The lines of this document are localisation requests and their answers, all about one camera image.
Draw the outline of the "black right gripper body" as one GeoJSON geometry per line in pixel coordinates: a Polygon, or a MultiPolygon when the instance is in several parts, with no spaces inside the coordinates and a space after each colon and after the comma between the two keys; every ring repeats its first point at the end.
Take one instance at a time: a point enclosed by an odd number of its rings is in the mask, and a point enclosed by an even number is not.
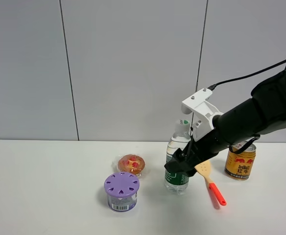
{"type": "Polygon", "coordinates": [[[213,130],[199,141],[194,141],[193,137],[183,150],[177,150],[173,158],[185,161],[188,164],[198,165],[226,149],[228,143],[220,135],[219,131],[213,130]]]}

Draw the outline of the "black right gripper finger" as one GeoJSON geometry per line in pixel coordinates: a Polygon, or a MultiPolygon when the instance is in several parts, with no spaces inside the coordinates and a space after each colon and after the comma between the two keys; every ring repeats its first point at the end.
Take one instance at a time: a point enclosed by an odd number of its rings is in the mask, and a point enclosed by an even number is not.
{"type": "Polygon", "coordinates": [[[185,161],[179,161],[177,159],[171,159],[164,165],[164,167],[169,173],[188,174],[190,170],[190,167],[185,161]]]}
{"type": "Polygon", "coordinates": [[[182,174],[188,176],[188,177],[192,177],[197,173],[197,170],[195,168],[195,164],[188,164],[188,163],[184,163],[182,165],[182,174]]]}

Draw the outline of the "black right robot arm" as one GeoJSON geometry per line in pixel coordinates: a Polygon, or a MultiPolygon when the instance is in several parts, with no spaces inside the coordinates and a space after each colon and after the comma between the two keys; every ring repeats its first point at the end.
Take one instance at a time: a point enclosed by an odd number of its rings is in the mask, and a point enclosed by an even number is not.
{"type": "Polygon", "coordinates": [[[192,177],[195,166],[242,141],[239,154],[260,136],[286,128],[286,60],[285,68],[258,84],[251,98],[222,114],[208,102],[216,84],[201,89],[182,102],[182,112],[193,113],[191,140],[184,150],[176,150],[165,169],[192,177]]]}

